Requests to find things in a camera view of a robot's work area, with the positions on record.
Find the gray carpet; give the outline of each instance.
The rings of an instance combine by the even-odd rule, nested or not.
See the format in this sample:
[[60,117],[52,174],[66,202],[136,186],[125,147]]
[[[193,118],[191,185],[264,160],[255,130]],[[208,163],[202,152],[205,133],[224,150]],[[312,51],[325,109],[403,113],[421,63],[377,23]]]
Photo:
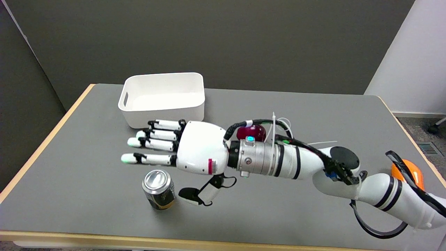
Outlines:
[[[438,119],[426,118],[398,118],[401,124],[406,128],[408,133],[415,141],[430,141],[432,142],[443,155],[427,156],[427,159],[434,164],[443,177],[446,176],[446,122],[440,126],[440,132],[437,135],[432,135],[426,132],[426,129],[434,124]],[[0,242],[0,251],[100,251],[102,249],[60,249],[60,248],[21,248],[14,245],[12,242]]]

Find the robot finger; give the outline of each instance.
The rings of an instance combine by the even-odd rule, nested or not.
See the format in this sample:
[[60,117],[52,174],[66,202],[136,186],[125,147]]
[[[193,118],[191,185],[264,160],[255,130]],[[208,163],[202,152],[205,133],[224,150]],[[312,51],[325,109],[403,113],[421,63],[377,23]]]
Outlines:
[[154,150],[176,152],[178,150],[179,142],[151,139],[147,137],[139,137],[139,138],[129,138],[127,140],[127,145],[137,148],[145,147]]
[[126,153],[121,156],[121,161],[126,164],[177,166],[176,155]]
[[179,130],[169,131],[169,130],[157,130],[148,128],[137,132],[136,138],[146,137],[153,139],[176,141],[180,139],[181,133],[182,131]]
[[151,120],[147,123],[153,129],[162,129],[162,130],[178,130],[183,131],[186,126],[186,120],[181,119],[179,121],[170,121],[170,120]]

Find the aluminum can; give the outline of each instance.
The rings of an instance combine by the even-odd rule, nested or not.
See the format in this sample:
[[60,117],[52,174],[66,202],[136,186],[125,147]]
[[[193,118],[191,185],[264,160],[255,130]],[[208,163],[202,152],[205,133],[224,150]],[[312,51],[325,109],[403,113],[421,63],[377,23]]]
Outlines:
[[149,172],[142,181],[142,189],[151,206],[165,210],[175,202],[175,187],[170,174],[164,170]]

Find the chair wheel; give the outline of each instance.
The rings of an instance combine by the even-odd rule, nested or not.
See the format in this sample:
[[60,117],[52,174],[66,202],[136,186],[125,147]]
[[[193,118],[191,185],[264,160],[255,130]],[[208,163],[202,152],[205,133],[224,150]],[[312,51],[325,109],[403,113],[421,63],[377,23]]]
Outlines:
[[437,134],[438,133],[438,125],[431,125],[431,126],[429,126],[427,131],[429,133],[432,133],[432,134]]

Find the red label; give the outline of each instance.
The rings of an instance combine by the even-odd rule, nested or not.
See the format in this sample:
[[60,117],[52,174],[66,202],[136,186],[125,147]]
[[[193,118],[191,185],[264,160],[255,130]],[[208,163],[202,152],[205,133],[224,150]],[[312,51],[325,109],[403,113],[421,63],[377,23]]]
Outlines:
[[207,173],[212,174],[212,159],[207,160]]

